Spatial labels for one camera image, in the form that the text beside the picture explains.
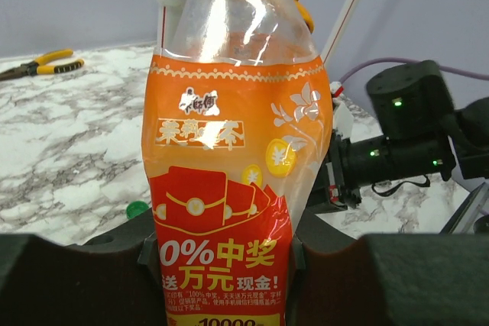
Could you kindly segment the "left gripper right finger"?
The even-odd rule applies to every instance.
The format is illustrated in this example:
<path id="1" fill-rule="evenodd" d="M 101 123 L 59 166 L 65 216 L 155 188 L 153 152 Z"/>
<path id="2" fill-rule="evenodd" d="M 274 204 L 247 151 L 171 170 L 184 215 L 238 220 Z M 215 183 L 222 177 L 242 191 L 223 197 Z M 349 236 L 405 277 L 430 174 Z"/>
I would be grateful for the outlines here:
<path id="1" fill-rule="evenodd" d="M 300 253 L 289 325 L 486 325 L 484 234 L 367 234 L 353 239 L 311 211 L 296 230 Z"/>

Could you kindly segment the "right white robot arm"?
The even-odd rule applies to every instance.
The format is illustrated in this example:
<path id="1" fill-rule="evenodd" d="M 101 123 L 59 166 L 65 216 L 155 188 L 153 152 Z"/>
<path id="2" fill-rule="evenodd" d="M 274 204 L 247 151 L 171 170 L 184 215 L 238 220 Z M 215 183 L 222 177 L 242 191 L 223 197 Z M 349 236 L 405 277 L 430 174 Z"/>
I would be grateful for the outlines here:
<path id="1" fill-rule="evenodd" d="M 487 98 L 479 99 L 438 120 L 430 132 L 400 140 L 378 135 L 353 142 L 334 132 L 307 209 L 323 214 L 357 208 L 364 187 L 381 198 L 404 184 L 428 188 L 430 175 L 448 181 L 455 166 L 465 179 L 487 178 L 487 111 Z"/>

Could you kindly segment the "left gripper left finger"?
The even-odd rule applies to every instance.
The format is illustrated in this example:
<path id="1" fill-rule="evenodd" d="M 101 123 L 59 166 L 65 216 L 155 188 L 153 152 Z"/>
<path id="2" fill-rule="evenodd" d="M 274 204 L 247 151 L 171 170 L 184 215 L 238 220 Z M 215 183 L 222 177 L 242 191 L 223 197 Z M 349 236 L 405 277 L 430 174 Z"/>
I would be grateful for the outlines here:
<path id="1" fill-rule="evenodd" d="M 84 245 L 1 236 L 3 325 L 165 325 L 150 211 Z"/>

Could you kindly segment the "orange label tea bottle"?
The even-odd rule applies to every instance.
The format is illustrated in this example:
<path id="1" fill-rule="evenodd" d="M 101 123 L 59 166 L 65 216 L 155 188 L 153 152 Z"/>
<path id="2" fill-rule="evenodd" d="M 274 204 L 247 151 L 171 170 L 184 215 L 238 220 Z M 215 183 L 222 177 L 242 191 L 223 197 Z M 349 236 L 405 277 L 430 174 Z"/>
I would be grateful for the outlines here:
<path id="1" fill-rule="evenodd" d="M 166 322 L 283 325 L 294 231 L 332 133 L 296 0 L 185 0 L 147 77 L 142 157 Z"/>

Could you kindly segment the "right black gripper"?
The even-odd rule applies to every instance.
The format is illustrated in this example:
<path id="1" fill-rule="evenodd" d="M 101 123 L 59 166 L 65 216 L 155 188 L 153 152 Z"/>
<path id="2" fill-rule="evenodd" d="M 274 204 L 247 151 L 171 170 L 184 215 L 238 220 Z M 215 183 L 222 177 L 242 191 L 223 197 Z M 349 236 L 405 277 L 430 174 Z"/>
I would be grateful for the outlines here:
<path id="1" fill-rule="evenodd" d="M 449 139 L 425 134 L 407 140 L 384 135 L 351 142 L 334 131 L 306 208 L 315 214 L 357 208 L 360 188 L 370 187 L 382 198 L 394 194 L 411 177 L 423 176 L 415 185 L 429 187 L 429 175 L 438 173 L 447 181 L 456 161 Z"/>

